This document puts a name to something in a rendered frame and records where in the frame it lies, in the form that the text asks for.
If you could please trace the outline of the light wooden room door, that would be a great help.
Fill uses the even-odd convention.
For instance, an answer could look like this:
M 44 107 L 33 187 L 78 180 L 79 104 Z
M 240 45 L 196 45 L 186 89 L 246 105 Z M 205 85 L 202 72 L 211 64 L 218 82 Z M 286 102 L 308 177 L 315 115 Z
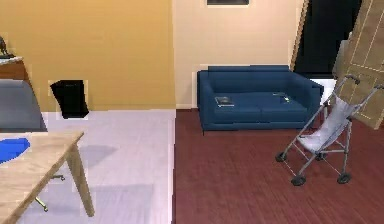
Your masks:
M 384 0 L 362 0 L 338 83 L 348 74 L 360 84 L 347 80 L 341 87 L 339 97 L 347 103 L 361 103 L 375 86 L 384 86 Z

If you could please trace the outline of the dark framed picture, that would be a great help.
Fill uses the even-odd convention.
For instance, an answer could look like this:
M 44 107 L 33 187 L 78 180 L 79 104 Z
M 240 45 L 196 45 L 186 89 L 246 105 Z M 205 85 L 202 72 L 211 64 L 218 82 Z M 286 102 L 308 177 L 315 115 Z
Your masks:
M 207 5 L 249 5 L 249 0 L 207 0 Z

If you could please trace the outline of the grey baby stroller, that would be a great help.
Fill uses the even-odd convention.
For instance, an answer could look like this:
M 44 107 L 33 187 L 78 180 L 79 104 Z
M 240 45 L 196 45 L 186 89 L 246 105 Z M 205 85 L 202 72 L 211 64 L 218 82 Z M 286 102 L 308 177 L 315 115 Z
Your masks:
M 357 77 L 351 74 L 346 75 L 285 150 L 276 154 L 275 160 L 283 162 L 292 172 L 293 178 L 291 183 L 294 186 L 302 186 L 306 183 L 304 171 L 314 160 L 325 161 L 333 168 L 338 174 L 337 182 L 339 184 L 346 184 L 352 179 L 352 176 L 346 172 L 346 165 L 349 155 L 353 116 L 367 104 L 369 99 L 378 90 L 384 90 L 384 84 L 374 86 L 360 103 L 349 104 L 338 96 L 340 89 L 348 79 L 353 80 L 356 85 L 360 84 L 360 80 Z M 304 134 L 304 131 L 308 129 L 320 112 L 324 113 L 323 123 L 313 133 Z M 306 159 L 306 163 L 298 172 L 294 172 L 287 162 L 287 155 L 292 146 Z M 330 153 L 342 153 L 344 155 L 341 171 L 338 171 L 327 161 L 327 155 Z

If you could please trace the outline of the light wooden table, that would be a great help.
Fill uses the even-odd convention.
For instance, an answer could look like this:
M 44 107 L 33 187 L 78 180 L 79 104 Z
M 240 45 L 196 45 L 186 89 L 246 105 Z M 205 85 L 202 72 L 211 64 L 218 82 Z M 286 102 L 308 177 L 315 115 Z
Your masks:
M 25 137 L 30 147 L 0 164 L 0 224 L 16 224 L 28 206 L 67 162 L 89 217 L 95 214 L 77 146 L 83 131 L 1 133 L 0 139 Z

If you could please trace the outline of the dark statuette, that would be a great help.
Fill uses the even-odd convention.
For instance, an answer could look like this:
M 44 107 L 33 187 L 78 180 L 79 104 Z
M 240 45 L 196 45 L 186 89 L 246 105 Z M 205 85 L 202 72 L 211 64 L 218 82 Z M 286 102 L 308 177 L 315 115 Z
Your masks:
M 2 36 L 0 36 L 0 53 L 0 59 L 10 59 L 16 57 L 7 51 L 7 46 Z

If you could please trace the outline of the black trash bin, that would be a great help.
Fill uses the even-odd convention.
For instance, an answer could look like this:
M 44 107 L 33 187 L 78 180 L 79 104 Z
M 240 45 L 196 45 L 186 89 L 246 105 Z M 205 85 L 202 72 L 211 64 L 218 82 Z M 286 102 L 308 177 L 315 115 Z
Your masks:
M 82 80 L 59 80 L 50 88 L 64 119 L 84 118 L 89 113 Z

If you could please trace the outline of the blue sofa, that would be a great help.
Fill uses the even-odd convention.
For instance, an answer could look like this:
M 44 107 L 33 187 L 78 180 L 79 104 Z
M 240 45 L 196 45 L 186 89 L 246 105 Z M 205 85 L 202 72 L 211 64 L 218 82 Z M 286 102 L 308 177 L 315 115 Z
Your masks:
M 324 87 L 284 65 L 210 66 L 197 73 L 201 128 L 301 129 L 320 107 Z M 216 97 L 233 107 L 218 107 Z

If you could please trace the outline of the grey book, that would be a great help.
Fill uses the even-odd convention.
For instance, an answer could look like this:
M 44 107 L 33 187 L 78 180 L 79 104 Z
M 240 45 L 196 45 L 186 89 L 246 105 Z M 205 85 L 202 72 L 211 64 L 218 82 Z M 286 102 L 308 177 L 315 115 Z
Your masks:
M 233 107 L 234 103 L 229 97 L 216 97 L 215 98 L 216 104 L 218 107 Z

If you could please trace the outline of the grey office chair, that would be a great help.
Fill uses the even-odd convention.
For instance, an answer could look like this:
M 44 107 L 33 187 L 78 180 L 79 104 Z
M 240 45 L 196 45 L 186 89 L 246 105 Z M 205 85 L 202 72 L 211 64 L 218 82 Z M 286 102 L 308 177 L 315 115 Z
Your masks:
M 23 80 L 0 80 L 0 133 L 46 132 L 32 87 Z

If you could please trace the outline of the brown wooden cupboard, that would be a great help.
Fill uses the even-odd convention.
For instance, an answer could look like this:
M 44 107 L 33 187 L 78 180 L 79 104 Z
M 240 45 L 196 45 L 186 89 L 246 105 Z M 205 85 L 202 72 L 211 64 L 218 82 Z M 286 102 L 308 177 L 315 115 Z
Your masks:
M 0 79 L 28 81 L 29 76 L 22 57 L 0 59 Z

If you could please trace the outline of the blue plate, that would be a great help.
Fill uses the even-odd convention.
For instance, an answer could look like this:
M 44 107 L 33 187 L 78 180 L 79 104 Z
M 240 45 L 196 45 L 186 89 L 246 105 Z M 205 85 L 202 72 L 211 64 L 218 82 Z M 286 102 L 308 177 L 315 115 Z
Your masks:
M 17 158 L 30 147 L 26 138 L 0 140 L 0 164 Z

